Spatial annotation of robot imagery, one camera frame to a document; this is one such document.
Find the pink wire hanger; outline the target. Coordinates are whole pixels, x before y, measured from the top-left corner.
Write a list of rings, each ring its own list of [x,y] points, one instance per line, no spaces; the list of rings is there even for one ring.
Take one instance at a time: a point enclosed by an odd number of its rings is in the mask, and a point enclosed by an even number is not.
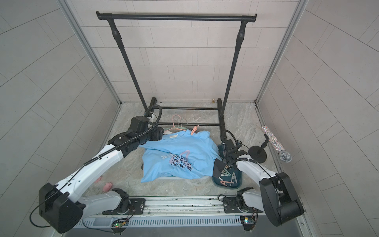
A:
[[[163,133],[164,135],[188,130],[188,128],[184,126],[182,123],[182,121],[187,121],[187,120],[181,117],[180,115],[174,114],[171,120],[172,120],[172,127],[165,128],[164,133]]]

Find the light blue printed t-shirt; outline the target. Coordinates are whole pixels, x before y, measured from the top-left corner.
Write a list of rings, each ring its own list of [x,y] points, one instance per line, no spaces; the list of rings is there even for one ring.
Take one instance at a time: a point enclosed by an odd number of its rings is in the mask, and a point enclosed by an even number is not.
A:
[[[213,176],[216,160],[221,160],[219,150],[210,132],[180,131],[164,135],[160,141],[148,141],[145,149],[142,183],[162,177],[200,179]]]

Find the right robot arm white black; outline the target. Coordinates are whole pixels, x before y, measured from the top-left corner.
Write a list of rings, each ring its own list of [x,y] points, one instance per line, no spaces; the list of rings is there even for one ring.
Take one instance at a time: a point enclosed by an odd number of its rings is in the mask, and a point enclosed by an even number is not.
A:
[[[259,190],[248,187],[237,192],[235,197],[223,198],[226,213],[252,213],[251,221],[255,224],[259,212],[263,212],[275,227],[304,214],[304,207],[291,181],[285,172],[276,173],[265,168],[265,147],[271,144],[280,159],[285,163],[292,156],[285,150],[275,135],[265,125],[262,126],[265,141],[260,146],[252,146],[248,151],[241,150],[242,142],[235,137],[222,138],[225,168],[236,168],[245,173],[256,184]]]

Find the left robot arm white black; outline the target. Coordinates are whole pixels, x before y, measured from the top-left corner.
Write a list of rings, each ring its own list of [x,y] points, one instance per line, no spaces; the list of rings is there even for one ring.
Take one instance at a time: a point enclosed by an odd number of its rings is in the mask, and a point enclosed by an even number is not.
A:
[[[114,136],[92,159],[58,183],[46,183],[39,190],[39,215],[59,234],[74,228],[84,218],[110,211],[125,214],[132,210],[127,192],[114,188],[104,194],[83,197],[84,192],[108,169],[126,158],[140,145],[162,139],[164,129],[159,126],[161,115],[151,122],[149,115],[159,105],[152,105],[143,116],[132,118],[128,131]]]

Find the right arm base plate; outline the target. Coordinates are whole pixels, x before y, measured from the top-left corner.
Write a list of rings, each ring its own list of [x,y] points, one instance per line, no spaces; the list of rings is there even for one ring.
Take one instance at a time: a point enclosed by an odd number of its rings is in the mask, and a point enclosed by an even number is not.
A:
[[[237,203],[236,197],[221,197],[220,201],[223,202],[224,212],[225,213],[263,213],[263,211],[258,210],[253,207],[240,207]]]

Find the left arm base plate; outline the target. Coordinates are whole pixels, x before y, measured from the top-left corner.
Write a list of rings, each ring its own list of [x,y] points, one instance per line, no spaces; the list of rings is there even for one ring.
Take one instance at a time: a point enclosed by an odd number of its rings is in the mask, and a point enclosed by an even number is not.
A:
[[[103,215],[142,215],[145,207],[145,198],[123,198],[114,210],[103,211]]]

